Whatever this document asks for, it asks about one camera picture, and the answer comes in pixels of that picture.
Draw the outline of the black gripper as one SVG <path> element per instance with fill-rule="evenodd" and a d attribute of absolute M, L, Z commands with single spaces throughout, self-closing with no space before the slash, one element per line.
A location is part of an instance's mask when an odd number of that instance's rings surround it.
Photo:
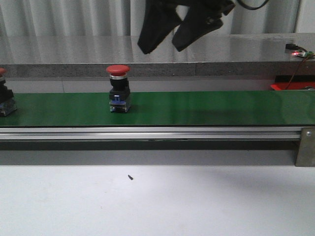
<path fill-rule="evenodd" d="M 178 5 L 189 7 L 183 21 L 176 11 Z M 149 54 L 180 25 L 172 39 L 180 52 L 222 27 L 222 14 L 228 15 L 234 7 L 231 0 L 147 0 L 138 46 L 144 54 Z"/>

